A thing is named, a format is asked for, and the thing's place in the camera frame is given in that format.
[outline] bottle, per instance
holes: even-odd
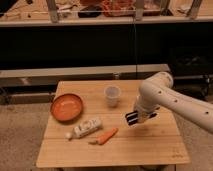
[[[99,117],[94,117],[75,126],[73,130],[71,132],[67,132],[65,136],[68,140],[71,140],[72,138],[82,138],[92,132],[97,131],[101,127],[101,119]]]

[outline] table leg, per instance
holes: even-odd
[[[64,171],[63,168],[56,168],[56,171]]]
[[[167,165],[145,165],[140,166],[144,171],[163,171]]]
[[[0,87],[0,92],[1,96],[3,97],[4,103],[9,104],[11,99],[9,93],[3,87]]]

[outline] orange bowl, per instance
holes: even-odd
[[[75,94],[64,94],[57,97],[50,108],[51,114],[58,121],[70,121],[83,110],[81,98]]]

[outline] carrot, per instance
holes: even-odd
[[[118,128],[113,128],[102,135],[100,135],[95,141],[89,142],[89,144],[99,144],[102,145],[106,143],[113,135],[118,132]]]

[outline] cable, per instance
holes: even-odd
[[[138,39],[137,39],[137,25],[135,23],[135,18],[133,18],[133,27],[134,27],[134,58],[135,58],[135,77],[138,79]]]

